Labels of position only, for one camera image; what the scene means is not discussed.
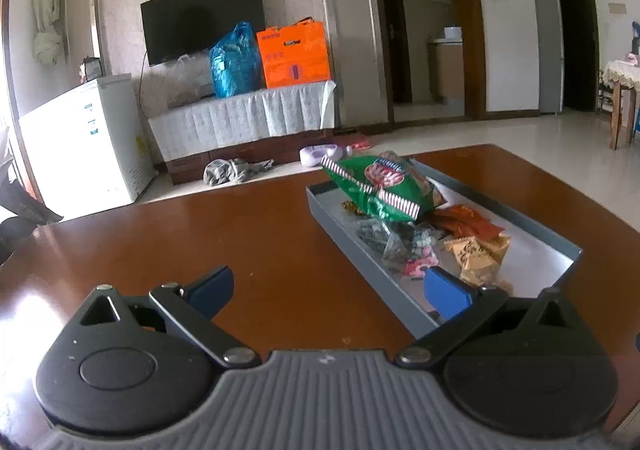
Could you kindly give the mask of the clear bag of seeds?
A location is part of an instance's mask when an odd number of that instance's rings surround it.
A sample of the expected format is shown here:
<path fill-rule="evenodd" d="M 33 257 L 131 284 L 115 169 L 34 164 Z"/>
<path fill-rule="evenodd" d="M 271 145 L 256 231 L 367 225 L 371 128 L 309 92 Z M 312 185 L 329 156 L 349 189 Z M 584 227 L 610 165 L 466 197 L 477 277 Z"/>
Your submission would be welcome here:
<path fill-rule="evenodd" d="M 402 275 L 408 259 L 431 254 L 438 258 L 437 243 L 442 232 L 429 225 L 370 218 L 357 222 L 356 236 L 380 256 L 385 267 Z"/>

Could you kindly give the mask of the green red snack bag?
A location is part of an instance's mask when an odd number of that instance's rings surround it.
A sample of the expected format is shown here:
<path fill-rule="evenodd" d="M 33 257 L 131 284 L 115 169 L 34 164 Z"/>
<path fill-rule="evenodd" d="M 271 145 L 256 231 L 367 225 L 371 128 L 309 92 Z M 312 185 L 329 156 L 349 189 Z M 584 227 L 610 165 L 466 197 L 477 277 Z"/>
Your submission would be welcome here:
<path fill-rule="evenodd" d="M 361 155 L 321 166 L 364 214 L 389 222 L 416 222 L 446 203 L 437 187 L 395 152 Z"/>

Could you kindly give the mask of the orange snack packet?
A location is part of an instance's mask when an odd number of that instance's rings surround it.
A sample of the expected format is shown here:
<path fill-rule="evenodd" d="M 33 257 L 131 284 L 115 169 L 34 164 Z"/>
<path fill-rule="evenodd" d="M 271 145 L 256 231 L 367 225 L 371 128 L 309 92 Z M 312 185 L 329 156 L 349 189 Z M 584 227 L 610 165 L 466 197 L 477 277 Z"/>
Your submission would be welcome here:
<path fill-rule="evenodd" d="M 482 240 L 491 240 L 503 232 L 503 228 L 494 225 L 477 210 L 463 204 L 434 210 L 430 216 L 430 222 L 438 228 L 449 231 L 457 238 L 476 236 Z"/>

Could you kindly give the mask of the tan snack packet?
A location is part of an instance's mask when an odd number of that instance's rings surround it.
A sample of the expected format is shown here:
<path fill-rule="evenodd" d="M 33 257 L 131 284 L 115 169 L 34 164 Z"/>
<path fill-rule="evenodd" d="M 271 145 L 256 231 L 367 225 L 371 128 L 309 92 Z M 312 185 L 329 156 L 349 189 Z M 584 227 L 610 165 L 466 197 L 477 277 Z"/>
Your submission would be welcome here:
<path fill-rule="evenodd" d="M 501 288 L 513 292 L 512 284 L 498 277 L 511 238 L 504 233 L 490 240 L 476 236 L 450 239 L 444 243 L 446 250 L 454 255 L 460 267 L 459 279 L 472 288 Z"/>

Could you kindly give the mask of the pink candy packet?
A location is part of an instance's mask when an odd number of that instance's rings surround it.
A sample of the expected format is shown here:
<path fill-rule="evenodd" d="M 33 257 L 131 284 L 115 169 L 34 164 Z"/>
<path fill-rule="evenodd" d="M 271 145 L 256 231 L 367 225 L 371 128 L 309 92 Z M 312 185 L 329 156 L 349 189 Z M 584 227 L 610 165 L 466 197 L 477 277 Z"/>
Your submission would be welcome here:
<path fill-rule="evenodd" d="M 439 260 L 436 255 L 427 255 L 419 258 L 408 259 L 402 268 L 402 275 L 406 278 L 422 279 L 427 270 L 436 267 Z"/>

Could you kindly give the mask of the grey cloth on floor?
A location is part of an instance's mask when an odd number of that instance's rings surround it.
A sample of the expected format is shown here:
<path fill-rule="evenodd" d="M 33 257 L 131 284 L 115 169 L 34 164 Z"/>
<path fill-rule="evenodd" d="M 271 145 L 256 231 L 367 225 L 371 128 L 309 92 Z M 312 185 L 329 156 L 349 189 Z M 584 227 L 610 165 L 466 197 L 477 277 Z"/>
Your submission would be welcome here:
<path fill-rule="evenodd" d="M 209 187 L 217 187 L 221 184 L 240 184 L 256 175 L 268 172 L 273 168 L 273 164 L 272 158 L 256 163 L 247 162 L 242 158 L 232 158 L 232 160 L 217 158 L 205 166 L 203 181 Z"/>

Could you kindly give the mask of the white chest freezer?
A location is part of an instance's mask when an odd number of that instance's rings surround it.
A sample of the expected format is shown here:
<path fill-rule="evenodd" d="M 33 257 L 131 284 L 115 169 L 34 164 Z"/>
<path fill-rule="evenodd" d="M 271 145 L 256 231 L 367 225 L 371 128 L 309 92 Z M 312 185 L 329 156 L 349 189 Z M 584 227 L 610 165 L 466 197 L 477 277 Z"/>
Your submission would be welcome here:
<path fill-rule="evenodd" d="M 44 205 L 65 220 L 132 204 L 157 175 L 129 74 L 64 92 L 20 127 Z"/>

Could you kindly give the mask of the purple white detergent bottle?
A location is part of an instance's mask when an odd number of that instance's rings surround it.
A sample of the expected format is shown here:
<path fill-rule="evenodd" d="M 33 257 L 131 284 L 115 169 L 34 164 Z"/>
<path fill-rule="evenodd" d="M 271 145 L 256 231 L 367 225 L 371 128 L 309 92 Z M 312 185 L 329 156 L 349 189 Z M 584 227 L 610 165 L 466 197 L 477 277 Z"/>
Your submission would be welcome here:
<path fill-rule="evenodd" d="M 318 146 L 303 147 L 299 150 L 299 162 L 305 167 L 316 167 L 324 158 L 339 161 L 352 154 L 352 147 L 341 147 L 338 144 L 319 144 Z"/>

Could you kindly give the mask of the red item on floor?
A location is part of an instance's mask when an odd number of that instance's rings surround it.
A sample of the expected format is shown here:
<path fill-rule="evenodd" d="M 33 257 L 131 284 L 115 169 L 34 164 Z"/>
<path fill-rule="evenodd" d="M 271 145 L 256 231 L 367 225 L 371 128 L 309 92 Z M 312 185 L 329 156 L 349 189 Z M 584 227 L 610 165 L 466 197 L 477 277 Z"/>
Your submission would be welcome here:
<path fill-rule="evenodd" d="M 349 150 L 349 152 L 367 151 L 367 150 L 370 150 L 371 148 L 372 146 L 370 142 L 367 142 L 367 141 L 354 142 L 353 144 L 349 144 L 347 146 L 347 150 Z"/>

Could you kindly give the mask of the white cloth covered tv stand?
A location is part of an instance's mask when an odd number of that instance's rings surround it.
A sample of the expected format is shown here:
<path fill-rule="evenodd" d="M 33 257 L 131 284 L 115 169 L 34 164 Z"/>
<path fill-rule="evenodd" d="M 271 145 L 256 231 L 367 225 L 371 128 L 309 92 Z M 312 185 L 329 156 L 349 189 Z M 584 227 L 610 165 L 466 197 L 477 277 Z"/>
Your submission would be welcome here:
<path fill-rule="evenodd" d="M 291 163 L 301 148 L 333 138 L 335 88 L 326 80 L 208 98 L 150 118 L 149 125 L 174 184 L 201 179 L 216 158 Z"/>

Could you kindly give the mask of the blue plastic bag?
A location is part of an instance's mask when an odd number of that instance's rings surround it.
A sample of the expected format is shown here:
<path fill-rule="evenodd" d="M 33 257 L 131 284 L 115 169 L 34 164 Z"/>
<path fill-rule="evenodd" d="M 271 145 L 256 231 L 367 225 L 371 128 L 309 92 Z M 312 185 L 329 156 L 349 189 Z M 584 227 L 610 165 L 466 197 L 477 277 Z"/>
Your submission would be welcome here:
<path fill-rule="evenodd" d="M 250 22 L 241 21 L 209 51 L 217 98 L 256 92 L 264 87 L 262 57 Z"/>

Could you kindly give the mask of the kitchen counter cabinet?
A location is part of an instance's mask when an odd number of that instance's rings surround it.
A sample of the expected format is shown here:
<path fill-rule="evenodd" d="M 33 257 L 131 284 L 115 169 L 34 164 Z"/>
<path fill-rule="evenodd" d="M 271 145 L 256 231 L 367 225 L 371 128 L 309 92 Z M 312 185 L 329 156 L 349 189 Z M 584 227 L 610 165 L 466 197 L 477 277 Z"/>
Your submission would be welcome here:
<path fill-rule="evenodd" d="M 436 101 L 464 99 L 463 38 L 460 26 L 444 28 L 444 36 L 427 45 L 430 89 Z"/>

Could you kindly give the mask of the orange cardboard box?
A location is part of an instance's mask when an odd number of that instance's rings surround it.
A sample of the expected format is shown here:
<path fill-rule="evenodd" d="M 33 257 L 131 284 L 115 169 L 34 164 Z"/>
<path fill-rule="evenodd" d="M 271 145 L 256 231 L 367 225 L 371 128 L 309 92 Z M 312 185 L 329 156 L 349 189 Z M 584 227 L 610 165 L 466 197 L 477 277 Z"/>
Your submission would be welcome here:
<path fill-rule="evenodd" d="M 325 82 L 331 78 L 322 22 L 306 18 L 282 28 L 266 28 L 256 36 L 268 88 Z"/>

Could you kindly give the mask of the wooden side table with cloth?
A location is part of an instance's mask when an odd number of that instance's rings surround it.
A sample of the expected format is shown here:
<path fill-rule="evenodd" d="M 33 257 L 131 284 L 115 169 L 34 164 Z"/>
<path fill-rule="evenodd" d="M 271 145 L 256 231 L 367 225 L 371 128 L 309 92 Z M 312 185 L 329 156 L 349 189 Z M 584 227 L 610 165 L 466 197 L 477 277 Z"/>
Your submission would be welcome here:
<path fill-rule="evenodd" d="M 626 144 L 632 144 L 639 113 L 639 63 L 613 60 L 606 64 L 603 81 L 612 88 L 610 148 L 616 150 L 620 128 L 625 126 Z"/>

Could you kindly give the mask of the black wall television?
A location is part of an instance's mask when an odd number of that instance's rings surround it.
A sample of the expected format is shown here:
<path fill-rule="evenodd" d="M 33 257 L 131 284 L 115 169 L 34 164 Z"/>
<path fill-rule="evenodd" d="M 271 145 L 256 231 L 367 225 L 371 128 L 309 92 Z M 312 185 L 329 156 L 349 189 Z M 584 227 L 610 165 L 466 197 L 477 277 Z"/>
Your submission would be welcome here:
<path fill-rule="evenodd" d="M 266 28 L 262 0 L 148 0 L 140 10 L 152 66 L 209 50 L 240 22 Z"/>

